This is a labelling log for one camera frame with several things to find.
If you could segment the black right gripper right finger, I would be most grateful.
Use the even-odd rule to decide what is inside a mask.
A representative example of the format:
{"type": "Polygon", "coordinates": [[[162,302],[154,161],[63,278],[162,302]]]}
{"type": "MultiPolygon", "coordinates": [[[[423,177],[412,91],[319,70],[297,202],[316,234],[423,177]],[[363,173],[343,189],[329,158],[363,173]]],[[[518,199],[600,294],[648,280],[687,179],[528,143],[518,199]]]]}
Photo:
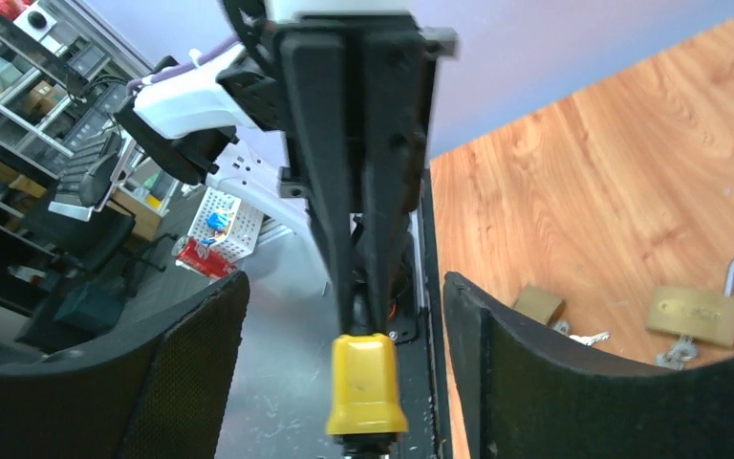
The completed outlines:
{"type": "Polygon", "coordinates": [[[672,371],[578,343],[447,273],[474,458],[734,458],[734,358],[672,371]]]}

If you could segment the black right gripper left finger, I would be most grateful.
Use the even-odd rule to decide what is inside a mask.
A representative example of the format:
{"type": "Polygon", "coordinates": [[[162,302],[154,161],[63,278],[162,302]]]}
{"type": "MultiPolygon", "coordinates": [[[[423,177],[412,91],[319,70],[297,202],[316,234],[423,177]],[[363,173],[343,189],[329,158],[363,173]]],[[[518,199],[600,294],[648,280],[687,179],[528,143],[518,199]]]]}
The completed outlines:
{"type": "Polygon", "coordinates": [[[250,296],[233,273],[33,363],[0,365],[0,458],[211,458],[250,296]]]}

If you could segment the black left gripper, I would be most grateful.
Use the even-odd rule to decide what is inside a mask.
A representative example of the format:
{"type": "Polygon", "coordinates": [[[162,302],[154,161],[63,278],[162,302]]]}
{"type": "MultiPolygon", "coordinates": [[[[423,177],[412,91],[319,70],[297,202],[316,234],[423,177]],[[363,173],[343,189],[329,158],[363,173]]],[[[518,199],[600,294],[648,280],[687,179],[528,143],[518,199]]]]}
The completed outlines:
{"type": "Polygon", "coordinates": [[[351,197],[361,197],[363,281],[356,318],[384,330],[409,214],[421,186],[435,75],[457,51],[447,27],[424,27],[402,1],[226,1],[252,61],[221,84],[264,130],[284,134],[284,197],[311,197],[339,327],[353,323],[351,197]]]}

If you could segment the yellow padlock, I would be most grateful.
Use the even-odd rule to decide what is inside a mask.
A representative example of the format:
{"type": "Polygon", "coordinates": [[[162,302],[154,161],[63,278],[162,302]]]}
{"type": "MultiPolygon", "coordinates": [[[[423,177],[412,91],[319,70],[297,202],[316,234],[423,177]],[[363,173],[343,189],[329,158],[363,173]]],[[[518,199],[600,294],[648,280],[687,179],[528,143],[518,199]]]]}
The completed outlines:
{"type": "Polygon", "coordinates": [[[395,343],[386,335],[341,335],[332,349],[332,407],[326,433],[344,458],[384,458],[408,431],[395,343]]]}

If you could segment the brass padlock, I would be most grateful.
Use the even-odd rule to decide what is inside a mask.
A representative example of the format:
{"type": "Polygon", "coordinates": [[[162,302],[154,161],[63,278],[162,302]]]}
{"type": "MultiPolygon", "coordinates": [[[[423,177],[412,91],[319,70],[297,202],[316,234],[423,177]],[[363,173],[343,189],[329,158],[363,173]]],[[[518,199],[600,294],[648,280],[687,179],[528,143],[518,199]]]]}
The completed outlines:
{"type": "Polygon", "coordinates": [[[719,293],[677,286],[658,286],[648,309],[646,328],[691,341],[722,347],[734,344],[734,258],[719,293]]]}
{"type": "Polygon", "coordinates": [[[566,300],[542,288],[527,285],[511,308],[543,325],[552,326],[564,311],[566,300]]]}

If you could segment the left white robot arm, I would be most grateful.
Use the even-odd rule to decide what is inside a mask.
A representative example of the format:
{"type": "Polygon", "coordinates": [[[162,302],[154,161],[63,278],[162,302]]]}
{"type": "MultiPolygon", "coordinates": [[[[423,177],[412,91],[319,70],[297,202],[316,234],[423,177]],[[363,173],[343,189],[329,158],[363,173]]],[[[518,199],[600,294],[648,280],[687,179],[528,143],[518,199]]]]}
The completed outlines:
{"type": "MultiPolygon", "coordinates": [[[[237,41],[131,84],[119,124],[169,174],[219,170],[229,127],[284,133],[278,194],[308,204],[339,320],[327,433],[386,458],[408,424],[387,334],[451,28],[403,1],[227,1],[237,41]]],[[[0,364],[0,458],[210,458],[249,302],[232,273],[129,327],[0,364]]]]}

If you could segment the red soda can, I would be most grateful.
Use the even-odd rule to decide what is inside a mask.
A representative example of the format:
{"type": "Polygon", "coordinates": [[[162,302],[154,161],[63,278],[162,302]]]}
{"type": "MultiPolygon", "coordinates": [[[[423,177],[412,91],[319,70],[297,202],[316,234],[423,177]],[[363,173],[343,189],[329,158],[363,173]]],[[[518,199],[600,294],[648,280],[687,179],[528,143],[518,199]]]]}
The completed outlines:
{"type": "Polygon", "coordinates": [[[237,271],[232,262],[189,235],[175,241],[171,254],[177,261],[211,280],[220,280],[237,271]]]}

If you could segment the black office chair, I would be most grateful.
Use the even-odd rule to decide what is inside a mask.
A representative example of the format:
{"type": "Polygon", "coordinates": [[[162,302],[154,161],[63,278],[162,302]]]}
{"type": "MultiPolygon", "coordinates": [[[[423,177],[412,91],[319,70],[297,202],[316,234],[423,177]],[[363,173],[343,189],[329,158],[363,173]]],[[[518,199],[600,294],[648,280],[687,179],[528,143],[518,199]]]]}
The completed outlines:
{"type": "Polygon", "coordinates": [[[102,335],[116,326],[127,299],[136,296],[138,268],[165,271],[148,253],[176,235],[129,247],[137,214],[112,196],[124,144],[116,131],[87,139],[23,217],[22,229],[52,244],[52,264],[67,277],[38,303],[18,342],[51,354],[102,335]]]}

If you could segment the white plastic basket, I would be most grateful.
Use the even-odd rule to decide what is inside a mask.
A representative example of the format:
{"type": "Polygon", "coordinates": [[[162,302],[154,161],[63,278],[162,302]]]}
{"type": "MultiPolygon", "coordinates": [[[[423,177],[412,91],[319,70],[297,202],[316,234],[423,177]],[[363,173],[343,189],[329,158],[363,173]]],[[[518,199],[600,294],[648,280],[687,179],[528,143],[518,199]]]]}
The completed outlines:
{"type": "Polygon", "coordinates": [[[187,234],[200,244],[237,262],[254,252],[264,213],[238,197],[209,188],[187,234]]]}

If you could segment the metal storage shelf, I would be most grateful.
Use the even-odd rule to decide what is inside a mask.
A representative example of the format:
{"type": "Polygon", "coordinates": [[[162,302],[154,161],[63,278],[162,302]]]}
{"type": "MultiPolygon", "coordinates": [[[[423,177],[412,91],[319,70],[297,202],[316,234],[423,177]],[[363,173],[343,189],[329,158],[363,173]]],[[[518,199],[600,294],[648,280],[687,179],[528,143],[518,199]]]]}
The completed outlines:
{"type": "Polygon", "coordinates": [[[116,130],[125,83],[142,66],[77,1],[0,1],[0,307],[28,316],[43,298],[32,265],[55,246],[22,226],[88,138],[116,130]]]}

